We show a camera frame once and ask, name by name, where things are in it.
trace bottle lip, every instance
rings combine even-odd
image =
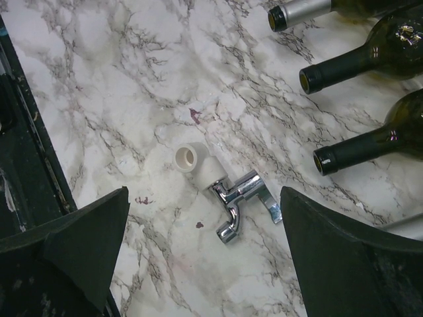
[[[299,71],[299,83],[306,94],[313,94],[325,87],[322,73],[316,65],[308,66]]]
[[[339,171],[338,163],[330,147],[322,147],[313,152],[313,160],[320,175],[326,176]]]
[[[273,32],[281,32],[288,28],[285,14],[278,5],[269,10],[268,20]]]

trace chrome faucet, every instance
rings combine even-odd
[[[219,198],[229,216],[229,221],[216,230],[218,237],[223,243],[228,243],[239,234],[241,215],[238,203],[242,199],[248,201],[257,196],[266,206],[275,224],[282,220],[282,211],[278,203],[276,203],[263,179],[255,170],[237,180],[232,188],[227,189],[224,181],[217,181],[210,187],[210,190]]]
[[[210,189],[223,204],[229,221],[221,225],[216,233],[223,243],[228,243],[239,234],[241,215],[239,202],[255,196],[269,210],[273,222],[282,220],[281,209],[270,194],[263,179],[255,170],[241,177],[232,188],[227,188],[227,173],[217,157],[211,156],[202,143],[181,144],[173,157],[174,166],[180,172],[190,173],[199,190]]]

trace white marble surface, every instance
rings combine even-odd
[[[405,95],[369,75],[302,93],[298,71],[362,44],[371,22],[331,14],[274,34],[274,3],[0,0],[78,205],[129,187],[112,284],[123,316],[306,316],[283,225],[252,203],[224,246],[223,210],[171,164],[179,143],[207,143],[232,180],[255,168],[276,198],[292,186],[375,225],[421,211],[420,162],[389,155],[326,178],[313,165],[314,149],[378,127]]]

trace wine bottle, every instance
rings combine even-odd
[[[300,22],[336,11],[344,17],[363,20],[404,7],[418,0],[293,0],[268,13],[269,25],[281,32]]]
[[[400,99],[383,127],[317,149],[313,158],[324,176],[393,152],[423,160],[423,89]]]
[[[367,71],[398,80],[423,72],[423,4],[384,16],[363,46],[302,69],[299,81],[311,94]]]

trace faucet handle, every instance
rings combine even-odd
[[[257,196],[259,200],[269,210],[270,216],[274,224],[282,221],[282,210],[280,209],[276,200],[272,197],[267,187],[265,187]]]

